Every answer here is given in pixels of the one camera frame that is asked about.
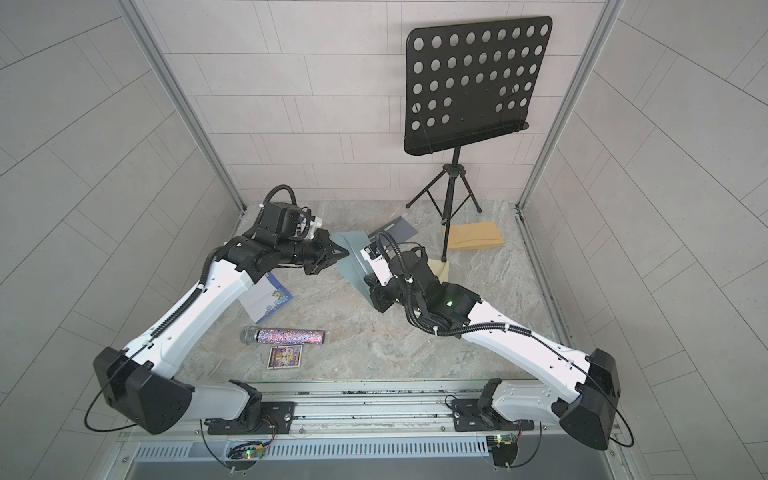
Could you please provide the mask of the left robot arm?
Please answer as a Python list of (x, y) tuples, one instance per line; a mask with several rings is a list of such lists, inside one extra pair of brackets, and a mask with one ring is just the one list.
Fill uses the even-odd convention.
[(243, 293), (274, 269), (299, 268), (307, 275), (348, 257), (322, 221), (296, 197), (265, 197), (254, 224), (214, 248), (198, 282), (156, 323), (123, 349), (105, 348), (93, 361), (100, 390), (96, 397), (150, 434), (180, 421), (197, 420), (211, 434), (276, 431), (262, 411), (262, 395), (242, 381), (193, 385), (176, 373), (192, 347)]

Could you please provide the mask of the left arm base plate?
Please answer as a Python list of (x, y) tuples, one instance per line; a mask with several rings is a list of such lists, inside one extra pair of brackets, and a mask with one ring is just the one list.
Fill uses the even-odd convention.
[(293, 422), (294, 402), (250, 402), (233, 420), (206, 419), (209, 435), (288, 434)]

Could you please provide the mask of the tan kraft envelope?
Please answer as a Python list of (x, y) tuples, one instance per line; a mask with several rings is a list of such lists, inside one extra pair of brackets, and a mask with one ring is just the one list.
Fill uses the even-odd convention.
[(493, 221), (460, 224), (451, 227), (449, 250), (475, 250), (502, 246), (505, 240)]

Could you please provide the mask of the white letter with blue print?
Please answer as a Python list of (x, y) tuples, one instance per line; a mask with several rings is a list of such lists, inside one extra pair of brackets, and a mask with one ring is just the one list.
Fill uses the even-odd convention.
[(266, 274), (243, 293), (238, 301), (248, 318), (259, 323), (276, 313), (293, 299), (293, 295), (272, 274)]

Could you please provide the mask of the teal blue envelope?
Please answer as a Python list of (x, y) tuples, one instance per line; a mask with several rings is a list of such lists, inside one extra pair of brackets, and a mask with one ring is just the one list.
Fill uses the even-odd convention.
[(371, 244), (364, 231), (337, 232), (330, 239), (338, 246), (346, 249), (349, 255), (339, 260), (339, 273), (363, 296), (369, 305), (373, 305), (370, 287), (365, 277), (373, 272), (368, 262), (363, 258), (362, 250)]

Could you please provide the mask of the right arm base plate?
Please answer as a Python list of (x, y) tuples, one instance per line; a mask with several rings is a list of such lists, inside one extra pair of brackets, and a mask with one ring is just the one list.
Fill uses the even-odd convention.
[(453, 396), (446, 402), (457, 432), (526, 432), (536, 428), (532, 420), (507, 420), (490, 406), (479, 407), (478, 402)]

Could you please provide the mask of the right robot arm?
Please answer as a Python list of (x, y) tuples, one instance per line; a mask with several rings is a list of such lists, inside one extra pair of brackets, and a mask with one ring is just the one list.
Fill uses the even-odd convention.
[(454, 337), (486, 348), (538, 379), (542, 392), (516, 394), (510, 382), (490, 380), (477, 402), (492, 430), (516, 420), (555, 421), (573, 439), (598, 451), (615, 443), (621, 396), (616, 361), (608, 352), (568, 348), (508, 318), (479, 294), (442, 282), (426, 251), (404, 251), (387, 232), (359, 251), (373, 306), (403, 307), (406, 321), (435, 337)]

